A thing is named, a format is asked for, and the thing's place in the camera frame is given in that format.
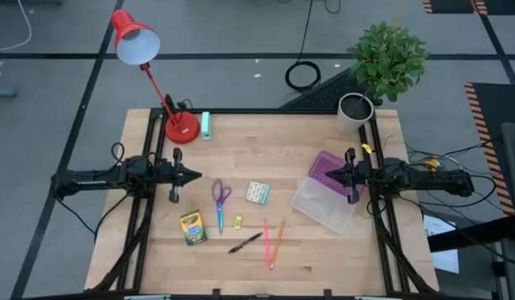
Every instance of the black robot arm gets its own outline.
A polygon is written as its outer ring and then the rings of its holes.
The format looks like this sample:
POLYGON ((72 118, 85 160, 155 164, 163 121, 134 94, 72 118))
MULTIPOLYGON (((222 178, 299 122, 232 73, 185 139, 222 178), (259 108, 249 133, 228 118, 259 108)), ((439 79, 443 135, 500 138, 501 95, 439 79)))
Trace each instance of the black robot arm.
POLYGON ((131 196, 146 198, 156 184, 170 183, 169 200, 177 203, 178 187, 200 178, 202 174, 183 166, 180 148, 174 148, 172 158, 173 162, 163 158, 152 163, 148 155, 132 156, 107 170, 67 170, 52 176, 52 190, 56 197, 63 198, 80 191, 121 188, 131 196))
MULTIPOLYGON (((398 158, 385 158, 384 168, 373 169, 370 162, 354 164, 355 150, 345 152, 345 165, 337 170, 326 172, 326 176, 341 183, 344 187, 356 184, 377 187, 380 193, 393 198, 405 190, 446 191, 452 195, 469 197, 474 192, 470 175, 463 170, 419 171, 398 158)), ((359 195, 352 189, 349 203, 357 203, 359 195)))

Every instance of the paper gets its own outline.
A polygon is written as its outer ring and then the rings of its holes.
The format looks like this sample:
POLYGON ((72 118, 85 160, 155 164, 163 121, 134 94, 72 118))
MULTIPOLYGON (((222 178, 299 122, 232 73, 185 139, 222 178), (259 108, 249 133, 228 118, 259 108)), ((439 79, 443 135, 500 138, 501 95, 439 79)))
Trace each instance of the paper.
MULTIPOLYGON (((441 221, 436 217, 424 215, 424 231, 426 236, 432 236, 439 233, 445 233, 455 228, 441 221)), ((439 270, 449 271, 459 274, 458 250, 448 250, 432 253, 433 266, 439 270)))

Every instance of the crayola box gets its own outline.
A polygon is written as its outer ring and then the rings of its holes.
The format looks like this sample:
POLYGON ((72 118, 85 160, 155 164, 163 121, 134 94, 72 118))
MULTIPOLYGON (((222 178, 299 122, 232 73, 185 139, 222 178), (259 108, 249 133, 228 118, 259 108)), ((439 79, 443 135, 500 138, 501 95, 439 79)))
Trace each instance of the crayola box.
POLYGON ((204 228, 198 210, 182 215, 180 217, 180 223, 182 224, 187 245, 192 246, 208 240, 206 229, 204 228))

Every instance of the pencil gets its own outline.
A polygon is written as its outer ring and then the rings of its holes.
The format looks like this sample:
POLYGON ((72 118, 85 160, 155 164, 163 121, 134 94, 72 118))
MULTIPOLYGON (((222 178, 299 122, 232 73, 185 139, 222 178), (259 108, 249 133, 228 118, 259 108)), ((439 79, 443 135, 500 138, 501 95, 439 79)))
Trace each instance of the pencil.
POLYGON ((271 265, 271 253, 270 253, 270 246, 268 244, 267 219, 265 219, 264 231, 265 231, 265 257, 267 258, 267 268, 269 268, 271 265))
POLYGON ((272 255, 271 270, 274 268, 274 262, 276 262, 276 255, 278 255, 278 249, 280 248, 280 241, 282 240, 284 227, 285 220, 282 221, 282 226, 280 226, 280 232, 277 234, 276 247, 274 248, 274 254, 272 255))

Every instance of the orange pencil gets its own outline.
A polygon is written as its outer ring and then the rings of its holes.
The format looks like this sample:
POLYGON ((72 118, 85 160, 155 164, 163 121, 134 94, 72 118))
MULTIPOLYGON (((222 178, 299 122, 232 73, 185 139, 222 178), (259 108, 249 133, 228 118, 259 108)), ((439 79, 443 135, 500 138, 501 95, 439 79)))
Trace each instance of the orange pencil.
POLYGON ((280 226, 280 232, 277 234, 276 247, 274 248, 274 254, 272 255, 271 270, 274 268, 274 262, 276 262, 276 255, 278 255, 278 249, 280 248, 280 241, 282 240, 283 227, 285 227, 285 220, 282 221, 280 226))

